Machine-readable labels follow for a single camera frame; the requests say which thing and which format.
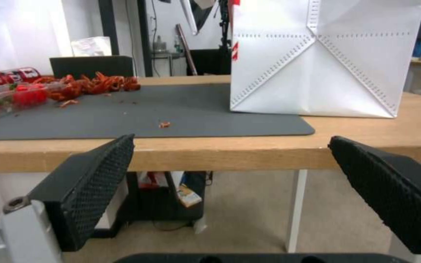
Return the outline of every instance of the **white bag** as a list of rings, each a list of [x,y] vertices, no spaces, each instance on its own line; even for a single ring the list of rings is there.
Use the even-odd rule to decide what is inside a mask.
[[[421,0],[240,0],[233,111],[397,116]]]

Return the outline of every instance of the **wooden table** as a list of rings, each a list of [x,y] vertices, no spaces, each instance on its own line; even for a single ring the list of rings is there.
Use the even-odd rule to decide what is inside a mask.
[[[229,76],[144,78],[148,85],[228,83]],[[296,169],[287,249],[295,251],[307,169],[337,168],[327,144],[341,135],[421,163],[421,96],[404,94],[396,119],[304,117],[310,136],[241,138],[139,138],[130,165],[134,171]],[[1,172],[51,171],[73,153],[109,140],[0,141]]]

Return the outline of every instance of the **white curtain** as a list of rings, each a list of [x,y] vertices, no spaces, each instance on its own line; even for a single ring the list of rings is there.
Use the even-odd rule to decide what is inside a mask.
[[[0,70],[32,66],[51,75],[49,58],[71,55],[61,0],[0,0]]]

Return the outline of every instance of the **beige carpet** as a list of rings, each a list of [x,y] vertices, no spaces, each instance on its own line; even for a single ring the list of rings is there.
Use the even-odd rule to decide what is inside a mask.
[[[159,231],[151,222],[124,227],[116,238],[90,239],[66,262],[113,262],[130,254],[284,253],[291,171],[218,172],[207,188],[207,229]],[[310,171],[298,252],[387,253],[390,230],[336,171]],[[161,225],[172,228],[176,223]]]

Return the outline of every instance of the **food crumb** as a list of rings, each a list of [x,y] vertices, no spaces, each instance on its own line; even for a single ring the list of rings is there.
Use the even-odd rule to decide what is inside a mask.
[[[162,122],[159,125],[159,128],[163,129],[163,128],[168,128],[170,127],[171,123],[170,122]]]
[[[65,108],[68,105],[78,104],[78,100],[67,100],[60,105],[60,108]]]

